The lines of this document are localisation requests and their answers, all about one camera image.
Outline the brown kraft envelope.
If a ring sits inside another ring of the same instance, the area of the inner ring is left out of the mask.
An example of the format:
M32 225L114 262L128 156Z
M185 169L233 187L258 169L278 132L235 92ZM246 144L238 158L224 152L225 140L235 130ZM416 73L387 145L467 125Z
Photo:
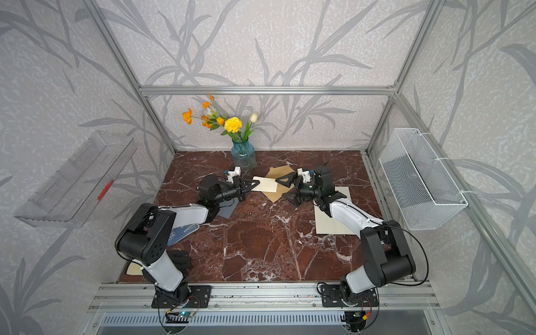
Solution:
M269 172L267 173L267 175L265 176L266 178L269 178L269 179L276 179L276 178L279 178L279 177L284 177L286 176L287 174L290 174L290 173L293 173L294 170L290 167L290 166L281 166L281 167L271 167L269 169ZM293 186L291 186L290 188L288 187L285 187L285 186L282 186L280 184L277 184L277 188L276 188L276 191L275 192L264 192L263 194L273 203L275 203L276 201L278 201L280 198L282 198L282 195L284 193L287 193L289 192L291 189L293 188Z

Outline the cream letter paper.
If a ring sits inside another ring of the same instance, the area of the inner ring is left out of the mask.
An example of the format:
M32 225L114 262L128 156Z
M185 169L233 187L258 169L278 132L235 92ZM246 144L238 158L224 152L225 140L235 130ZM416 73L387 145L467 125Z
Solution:
M265 193L276 193L278 183L275 179L265 177L253 177L254 181L258 181L259 184L255 186L254 191Z

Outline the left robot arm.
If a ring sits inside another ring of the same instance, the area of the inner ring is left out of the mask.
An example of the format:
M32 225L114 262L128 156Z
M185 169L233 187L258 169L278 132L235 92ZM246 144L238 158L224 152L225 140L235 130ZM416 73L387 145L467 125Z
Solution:
M200 199L190 205L158 207L142 204L116 238L114 247L120 256L142 268L144 277L160 292L183 301L188 297L187 269L191 258L184 251L167 252L171 232L179 227L210 223L222 202L241 202L260 184L234 176L222 181L209 174L199 185Z

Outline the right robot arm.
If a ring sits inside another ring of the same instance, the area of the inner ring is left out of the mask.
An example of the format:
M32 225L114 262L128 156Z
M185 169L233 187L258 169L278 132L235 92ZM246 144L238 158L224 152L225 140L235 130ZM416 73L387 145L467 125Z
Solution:
M354 205L337 191L328 167L299 169L276 179L289 187L283 198L295 206L311 201L320 211L345 225L361 240L364 264L341 278L340 290L346 300L373 288L380 288L416 271L415 261L401 226L384 221Z

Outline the blue glass vase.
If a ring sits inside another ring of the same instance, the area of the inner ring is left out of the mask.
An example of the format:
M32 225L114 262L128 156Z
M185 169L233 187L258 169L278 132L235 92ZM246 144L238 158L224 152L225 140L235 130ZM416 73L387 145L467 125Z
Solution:
M243 173L251 171L256 166L255 148L248 140L233 142L230 152L234 167L240 167Z

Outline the cream paper sheet right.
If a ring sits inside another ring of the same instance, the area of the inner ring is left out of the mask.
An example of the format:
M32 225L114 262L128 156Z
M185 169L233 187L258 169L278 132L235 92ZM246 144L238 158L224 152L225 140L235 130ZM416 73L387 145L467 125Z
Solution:
M315 230L318 235L355 235L342 222L322 212L314 202Z

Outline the blue dotted work glove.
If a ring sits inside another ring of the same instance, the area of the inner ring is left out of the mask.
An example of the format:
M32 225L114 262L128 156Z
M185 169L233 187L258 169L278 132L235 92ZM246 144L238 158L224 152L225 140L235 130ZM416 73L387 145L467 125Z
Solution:
M179 241L185 239L189 235L195 233L200 228L199 224L191 224L187 226L181 226L178 228L173 228L171 230L170 236L167 241L167 246L171 247L177 244Z

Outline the yellow orange flower bouquet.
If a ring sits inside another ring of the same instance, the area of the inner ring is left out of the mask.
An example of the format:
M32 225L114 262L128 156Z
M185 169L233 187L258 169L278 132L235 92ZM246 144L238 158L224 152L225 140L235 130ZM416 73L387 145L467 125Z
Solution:
M182 119L188 125L193 123L194 119L202 121L202 126L210 131L215 131L219 128L223 129L221 135L228 135L235 143L245 143L253 132L253 125L258 122L258 113L252 113L249 120L244 123L239 117L230 117L223 110L215 108L215 97L209 95L209 100L202 103L205 114L195 116L189 108L185 113L182 113Z

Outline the black glove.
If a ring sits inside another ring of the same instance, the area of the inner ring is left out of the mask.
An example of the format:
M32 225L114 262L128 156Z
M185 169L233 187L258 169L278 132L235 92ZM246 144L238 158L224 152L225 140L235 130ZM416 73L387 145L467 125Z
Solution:
M187 251L171 250L167 252L174 266L184 275L193 268L192 259Z

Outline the left green circuit board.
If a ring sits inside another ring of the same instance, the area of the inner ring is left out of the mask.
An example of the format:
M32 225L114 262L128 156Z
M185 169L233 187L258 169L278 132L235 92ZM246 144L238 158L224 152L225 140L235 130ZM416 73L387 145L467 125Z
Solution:
M195 311L167 311L164 316L164 321L166 324L187 324L190 323L198 310Z

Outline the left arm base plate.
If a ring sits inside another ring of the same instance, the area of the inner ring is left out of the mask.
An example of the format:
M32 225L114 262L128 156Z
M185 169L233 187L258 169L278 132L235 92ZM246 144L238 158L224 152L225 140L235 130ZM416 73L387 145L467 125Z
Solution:
M152 308L207 308L212 286L181 285L175 291L168 292L155 287Z

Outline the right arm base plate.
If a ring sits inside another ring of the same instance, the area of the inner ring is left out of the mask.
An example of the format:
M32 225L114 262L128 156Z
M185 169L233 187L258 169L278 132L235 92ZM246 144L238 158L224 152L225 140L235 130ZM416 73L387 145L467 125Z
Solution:
M317 283L317 293L322 299L323 307L378 307L378 293L376 289L353 293L349 288L340 284Z

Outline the clear plastic wall tray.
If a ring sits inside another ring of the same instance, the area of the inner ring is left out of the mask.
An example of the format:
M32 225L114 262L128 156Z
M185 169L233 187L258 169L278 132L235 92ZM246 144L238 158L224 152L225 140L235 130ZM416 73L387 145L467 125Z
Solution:
M39 228L80 228L138 149L133 137L94 132L14 217Z

